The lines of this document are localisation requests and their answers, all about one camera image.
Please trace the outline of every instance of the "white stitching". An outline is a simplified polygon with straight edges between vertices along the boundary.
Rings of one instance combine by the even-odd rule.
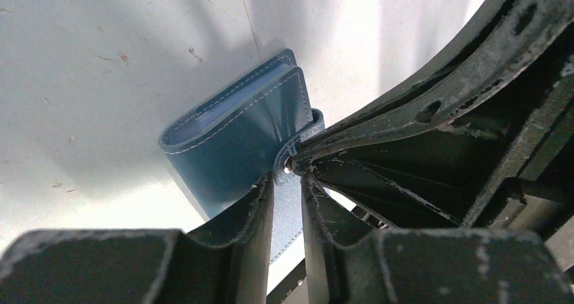
[[[301,133],[300,137],[301,137],[301,142],[304,142],[305,140],[309,139],[310,137],[313,137],[317,132],[321,131],[323,129],[323,127],[317,125],[315,128],[312,128],[308,131],[304,131],[303,133]]]
[[[289,148],[293,145],[295,145],[295,143],[297,142],[303,142],[303,134],[313,134],[315,132],[317,132],[318,130],[320,130],[320,127],[314,127],[311,128],[308,131],[303,131],[301,134],[299,135],[295,135],[293,138],[293,141],[290,143],[285,144],[283,147],[285,147],[285,149],[281,152],[281,154],[279,155],[279,159],[281,160],[281,158],[283,158],[283,156],[285,155],[285,153],[287,153],[287,151],[289,151]]]
[[[173,130],[169,133],[169,135],[166,136],[166,138],[170,137],[171,135],[173,135],[176,130],[178,130],[179,128],[181,128],[181,126],[183,126],[184,124],[186,124],[188,121],[193,120],[195,118],[197,118],[198,116],[200,116],[202,113],[206,112],[207,110],[211,109],[215,104],[218,104],[219,102],[221,102],[223,99],[225,99],[229,94],[233,93],[234,91],[236,91],[238,88],[240,88],[241,86],[247,84],[247,82],[249,82],[249,80],[253,79],[256,76],[259,76],[259,74],[261,74],[264,70],[268,69],[270,66],[272,66],[273,64],[279,62],[281,59],[283,58],[288,58],[289,59],[289,65],[292,65],[291,62],[291,58],[289,58],[289,56],[283,56],[280,57],[278,59],[276,59],[274,62],[268,64],[267,66],[265,66],[263,69],[261,69],[260,71],[256,72],[255,74],[253,74],[251,77],[248,77],[244,82],[242,82],[241,84],[239,84],[238,86],[234,87],[231,91],[227,92],[224,96],[220,97],[219,100],[215,101],[214,103],[212,103],[210,106],[208,106],[207,108],[205,108],[203,111],[200,111],[198,113],[193,114],[191,117],[185,119],[184,121],[182,121],[181,123],[179,123],[176,127],[173,127]]]
[[[313,113],[311,109],[307,106],[307,98],[303,93],[303,83],[301,82],[301,77],[299,77],[299,91],[301,92],[301,99],[303,99],[303,106],[305,107],[305,113],[307,113],[307,122],[313,122]]]
[[[295,240],[301,235],[301,233],[303,233],[303,229],[301,229],[295,236],[293,236],[293,238],[292,238],[291,240],[289,240],[289,243],[287,243],[287,245],[284,246],[284,247],[279,251],[279,253],[278,253],[276,256],[273,257],[273,259],[271,259],[271,262],[270,262],[270,263],[275,262],[275,260],[276,260],[280,255],[282,255],[282,254],[285,252],[285,250],[287,250],[287,248],[288,248],[291,244],[293,244],[293,242],[295,242]]]
[[[289,79],[291,79],[291,77],[293,76],[297,76],[297,79],[299,80],[299,89],[301,89],[301,91],[303,92],[303,86],[301,83],[301,75],[296,72],[293,75],[287,77],[286,79],[284,79],[283,81],[281,81],[281,83],[275,85],[272,89],[270,89],[267,93],[263,94],[263,96],[261,96],[259,99],[253,101],[251,104],[249,104],[245,109],[241,110],[239,113],[237,113],[233,118],[231,118],[229,121],[227,121],[223,126],[221,126],[218,130],[216,130],[214,133],[212,133],[211,135],[209,135],[206,139],[202,140],[201,142],[198,142],[195,145],[190,146],[189,148],[186,148],[184,150],[180,150],[177,152],[165,152],[165,154],[180,154],[183,152],[187,152],[188,150],[191,150],[192,148],[195,148],[205,142],[207,142],[209,139],[211,139],[213,136],[215,136],[218,132],[222,131],[223,128],[225,128],[226,126],[228,126],[233,120],[237,119],[240,115],[242,115],[244,112],[246,112],[249,108],[251,108],[252,106],[254,106],[257,102],[261,101],[264,97],[266,97],[267,95],[269,95],[271,92],[275,91],[275,89],[277,89],[280,85],[283,85],[283,83],[285,83],[286,81],[289,81]]]

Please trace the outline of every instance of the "black mechanism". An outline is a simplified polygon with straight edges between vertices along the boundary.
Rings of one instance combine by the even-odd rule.
[[[310,303],[574,302],[573,23],[574,0],[486,0],[426,66],[303,143]],[[188,234],[25,234],[0,303],[264,303],[271,180]]]

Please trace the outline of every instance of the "blue leather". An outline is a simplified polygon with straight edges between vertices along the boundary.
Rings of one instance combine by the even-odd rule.
[[[275,175],[271,261],[301,233],[301,186],[285,160],[324,129],[303,71],[285,50],[169,125],[160,146],[211,218]]]

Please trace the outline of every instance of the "card holder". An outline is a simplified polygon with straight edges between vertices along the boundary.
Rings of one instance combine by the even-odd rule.
[[[303,71],[285,50],[186,112],[161,134],[160,147],[209,218],[275,177],[271,261],[301,233],[301,185],[284,172],[300,143],[324,129],[311,109]]]

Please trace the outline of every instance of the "folded leather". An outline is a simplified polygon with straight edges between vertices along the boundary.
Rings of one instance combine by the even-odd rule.
[[[285,50],[169,125],[159,144],[211,218],[275,176],[271,261],[301,233],[299,178],[283,172],[300,143],[324,129],[302,70]]]

